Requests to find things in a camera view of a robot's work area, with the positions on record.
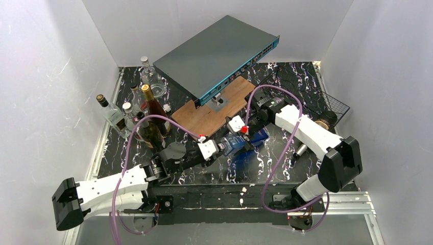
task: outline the glass bottle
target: glass bottle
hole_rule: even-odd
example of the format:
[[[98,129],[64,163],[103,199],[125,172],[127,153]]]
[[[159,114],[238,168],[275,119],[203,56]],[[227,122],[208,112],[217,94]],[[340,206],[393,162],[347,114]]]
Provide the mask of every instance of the glass bottle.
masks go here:
[[[135,116],[136,114],[134,114],[133,111],[133,107],[131,105],[131,103],[126,102],[122,105],[122,109],[125,112],[125,120],[126,120],[126,127],[128,127],[129,130],[131,130],[131,132],[134,130],[135,125],[137,125],[139,119]],[[142,142],[143,139],[139,136],[138,133],[134,134],[134,138],[137,141]]]
[[[144,113],[138,112],[137,118],[141,120],[145,117]],[[138,134],[146,143],[146,145],[156,152],[160,152],[165,148],[165,140],[161,135],[156,124],[151,120],[143,121],[138,127]]]
[[[146,98],[144,97],[143,93],[138,91],[137,84],[134,84],[131,86],[132,91],[132,100],[130,103],[132,104],[132,110],[134,112],[134,117],[137,115],[138,112],[143,112],[146,115],[149,114],[148,112],[148,103],[146,102]]]
[[[154,98],[149,85],[144,84],[141,87],[141,90],[145,94],[146,100],[148,102],[149,115],[161,115],[167,117],[167,113],[164,111],[158,101]],[[152,118],[152,121],[154,121],[156,126],[158,126],[159,131],[163,136],[167,135],[170,132],[171,124],[169,121],[161,118]]]
[[[115,104],[110,104],[102,94],[96,96],[96,100],[102,106],[101,113],[107,122],[119,133],[123,138],[128,138],[131,131],[128,129],[125,117],[122,111]]]
[[[167,92],[167,87],[162,77],[155,71],[155,68],[150,65],[149,59],[143,56],[141,59],[143,71],[141,79],[144,84],[149,84],[153,91],[153,96],[159,98]]]
[[[131,103],[129,103],[129,102],[124,103],[122,105],[122,109],[125,112],[126,127],[129,130],[131,130],[131,131],[134,130],[134,127],[135,127],[136,123],[134,123],[135,116],[132,117],[132,115],[134,115],[134,114],[132,113],[132,105],[131,105]]]

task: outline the wine bottle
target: wine bottle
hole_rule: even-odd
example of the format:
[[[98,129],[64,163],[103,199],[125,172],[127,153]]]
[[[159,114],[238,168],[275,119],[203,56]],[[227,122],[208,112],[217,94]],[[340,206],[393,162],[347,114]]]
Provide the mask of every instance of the wine bottle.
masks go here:
[[[167,117],[167,113],[164,111],[164,109],[158,103],[158,101],[153,97],[153,93],[152,93],[152,90],[150,89],[150,86],[147,84],[144,84],[141,87],[141,90],[145,94],[146,100],[148,102],[149,114]],[[159,131],[161,132],[161,134],[163,136],[167,135],[170,132],[171,124],[169,121],[166,121],[166,120],[161,119],[161,118],[152,118],[152,121],[154,121],[156,126],[158,126]]]
[[[96,100],[102,106],[101,113],[107,122],[119,133],[123,138],[128,138],[131,131],[128,129],[125,117],[122,111],[115,104],[110,104],[102,94],[96,96]]]
[[[137,113],[138,120],[141,120],[145,117],[145,114],[142,112]],[[165,141],[161,135],[156,124],[151,120],[146,120],[140,124],[138,127],[138,134],[146,143],[146,145],[155,150],[156,152],[160,152],[165,148]]]
[[[126,127],[129,129],[129,130],[133,130],[134,129],[134,127],[135,127],[135,123],[134,123],[134,118],[135,118],[135,116],[134,117],[132,117],[131,116],[131,114],[132,114],[132,105],[131,105],[131,103],[129,103],[129,102],[125,102],[123,105],[122,105],[122,109],[123,109],[123,111],[125,112],[125,123],[126,123]]]

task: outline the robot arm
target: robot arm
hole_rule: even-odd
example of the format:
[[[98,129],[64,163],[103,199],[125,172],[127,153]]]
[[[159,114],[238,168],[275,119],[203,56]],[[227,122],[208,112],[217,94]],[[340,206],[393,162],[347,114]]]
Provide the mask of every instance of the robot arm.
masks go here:
[[[169,181],[171,173],[199,164],[210,166],[221,154],[218,149],[208,152],[214,145],[214,140],[207,140],[187,150],[183,144],[173,142],[149,162],[126,171],[117,192],[116,210],[139,209],[145,200],[156,202],[152,186]],[[90,181],[63,180],[52,197],[57,230],[71,229],[90,217],[110,212],[114,186],[121,177],[116,174]]]
[[[322,161],[316,175],[292,190],[292,196],[287,200],[284,209],[300,207],[329,191],[338,192],[362,172],[359,143],[353,137],[343,139],[306,115],[299,119],[298,108],[283,98],[269,98],[264,93],[257,92],[252,101],[256,114],[248,121],[248,135],[244,135],[244,138],[248,140],[269,123],[292,132],[296,122],[300,120],[295,137]],[[237,116],[228,123],[228,128],[232,133],[242,135],[240,129],[243,125],[244,122]]]
[[[232,155],[241,147],[253,149],[251,139],[254,134],[269,123],[290,132],[298,121],[298,109],[284,99],[264,97],[254,106],[257,112],[248,121],[248,134],[241,132],[245,123],[237,116],[227,123],[233,135],[224,137],[225,142],[201,138],[198,146],[188,150],[183,144],[174,142],[149,162],[126,171],[117,192],[116,209],[139,209],[146,201],[156,202],[151,187],[166,183],[171,179],[171,173],[199,164],[210,166],[218,156]],[[322,160],[321,168],[316,175],[294,188],[284,202],[271,206],[284,210],[300,207],[328,191],[340,191],[362,172],[359,144],[354,138],[343,139],[332,134],[306,115],[301,117],[295,136]],[[119,178],[121,174],[77,183],[74,178],[64,180],[52,197],[57,230],[71,229],[89,217],[110,212],[113,187]]]

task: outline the bottle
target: bottle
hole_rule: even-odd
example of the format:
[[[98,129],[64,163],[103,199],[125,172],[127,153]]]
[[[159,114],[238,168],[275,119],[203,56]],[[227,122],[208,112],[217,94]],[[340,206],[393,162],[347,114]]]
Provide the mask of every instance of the bottle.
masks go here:
[[[122,109],[125,112],[125,122],[126,122],[126,127],[129,130],[134,130],[135,124],[137,122],[134,123],[135,121],[135,116],[133,116],[134,114],[132,114],[132,105],[129,102],[126,102],[122,105]]]
[[[155,68],[150,65],[149,59],[146,56],[143,56],[140,60],[143,64],[141,80],[144,84],[150,85],[155,98],[163,96],[167,92],[164,80],[162,80],[162,77],[155,71]]]
[[[126,127],[128,127],[128,129],[131,130],[131,132],[132,132],[135,128],[135,125],[137,125],[139,120],[133,112],[133,108],[132,108],[131,103],[129,103],[129,102],[124,103],[122,105],[122,109],[125,112]],[[138,133],[134,134],[134,138],[137,141],[143,142],[143,139],[140,137],[140,135]]]
[[[115,104],[110,104],[102,94],[96,96],[96,100],[102,106],[101,112],[108,123],[119,133],[123,138],[128,138],[131,131],[126,125],[122,111]]]
[[[142,112],[137,113],[138,120],[145,117]],[[138,134],[146,143],[146,145],[156,152],[160,152],[165,148],[165,141],[156,124],[151,120],[146,120],[138,127]]]
[[[146,102],[146,98],[144,97],[143,93],[138,91],[137,84],[134,84],[131,86],[132,91],[132,100],[130,103],[132,104],[132,110],[134,112],[134,117],[137,115],[138,112],[143,112],[146,115],[149,114],[148,112],[148,103]]]
[[[234,155],[245,146],[245,140],[238,135],[227,135],[223,137],[221,143],[218,144],[220,151],[224,152],[224,156]]]
[[[156,99],[153,97],[153,93],[149,85],[144,84],[141,87],[141,90],[145,94],[146,100],[148,102],[149,114],[167,117],[167,113],[164,111],[158,101],[156,101]],[[152,121],[154,121],[156,126],[158,126],[159,131],[163,136],[167,135],[170,132],[171,124],[169,121],[160,118],[153,118]]]

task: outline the white backdrop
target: white backdrop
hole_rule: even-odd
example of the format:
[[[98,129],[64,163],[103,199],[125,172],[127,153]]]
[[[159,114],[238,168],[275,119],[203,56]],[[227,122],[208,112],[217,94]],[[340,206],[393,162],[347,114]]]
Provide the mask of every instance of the white backdrop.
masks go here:
[[[83,0],[118,66],[155,61],[231,15],[273,35],[262,61],[321,60],[353,0]]]
[[[359,141],[386,244],[431,244],[433,2],[354,1],[322,61],[328,92],[351,106],[338,127]]]
[[[0,1],[0,244],[61,244],[51,197],[84,180],[118,68],[81,1]]]

